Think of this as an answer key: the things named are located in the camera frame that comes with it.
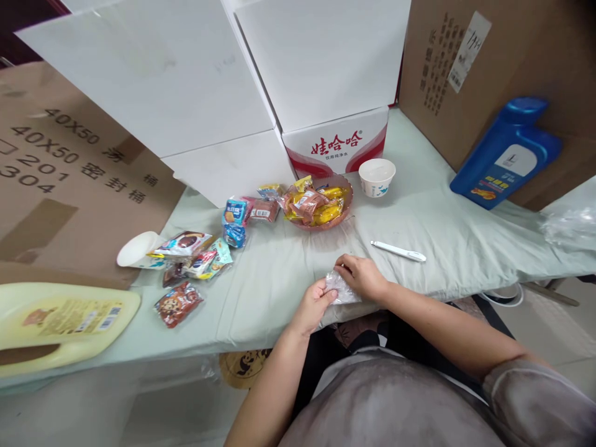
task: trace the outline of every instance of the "brown cardboard box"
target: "brown cardboard box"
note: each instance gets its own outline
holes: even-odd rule
[[[475,11],[492,26],[456,93],[448,75]],[[593,2],[413,0],[403,67],[400,108],[456,171],[509,100],[537,96],[551,103],[537,125],[563,151],[510,200],[540,210],[596,175]]]
[[[126,289],[120,248],[160,232],[184,186],[44,62],[0,70],[0,123],[0,284]]]

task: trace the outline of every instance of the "table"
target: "table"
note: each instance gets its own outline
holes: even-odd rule
[[[354,201],[350,216],[333,230],[303,232],[280,217],[272,225],[251,225],[248,245],[233,252],[233,267],[199,284],[205,302],[179,327],[167,329],[153,310],[165,292],[163,272],[143,271],[132,288],[143,297],[141,307],[112,346],[74,365],[2,379],[0,388],[108,364],[270,348],[306,287],[329,272],[342,253],[370,257],[391,281],[441,301],[518,281],[596,271],[596,242],[549,245],[539,231],[539,215],[510,202],[487,211],[451,192],[453,170],[397,109],[389,112],[384,156],[397,167],[388,193],[368,199],[358,174],[346,174]],[[220,219],[221,210],[187,189],[163,235],[220,234]],[[378,250],[371,240],[419,251],[427,262]],[[331,306],[323,324],[375,309],[370,303]]]

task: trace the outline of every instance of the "person's right hand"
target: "person's right hand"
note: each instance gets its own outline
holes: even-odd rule
[[[334,270],[361,297],[381,303],[389,294],[391,283],[385,279],[371,259],[341,255],[335,261]]]

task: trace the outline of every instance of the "cardboard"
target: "cardboard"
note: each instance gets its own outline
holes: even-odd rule
[[[357,171],[385,147],[389,108],[284,132],[282,139],[298,177],[324,177]]]
[[[159,157],[273,129],[220,0],[105,3],[16,34]]]
[[[563,0],[413,2],[400,108],[458,171],[509,100],[547,99],[537,125],[563,140],[562,154],[510,196],[542,209],[596,174],[595,9]],[[476,11],[490,29],[465,39]],[[462,41],[478,51],[457,93],[449,74]]]
[[[218,208],[231,196],[256,196],[262,184],[296,181],[278,129],[163,158],[174,176]]]
[[[126,289],[132,237],[160,232],[184,186],[44,62],[0,71],[0,284]]]
[[[410,0],[260,0],[238,7],[283,132],[392,104],[409,9]]]

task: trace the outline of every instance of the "person's left hand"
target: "person's left hand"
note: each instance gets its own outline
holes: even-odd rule
[[[288,328],[306,338],[316,331],[325,309],[337,298],[336,290],[328,291],[326,294],[323,293],[324,290],[325,278],[319,279],[306,289]]]

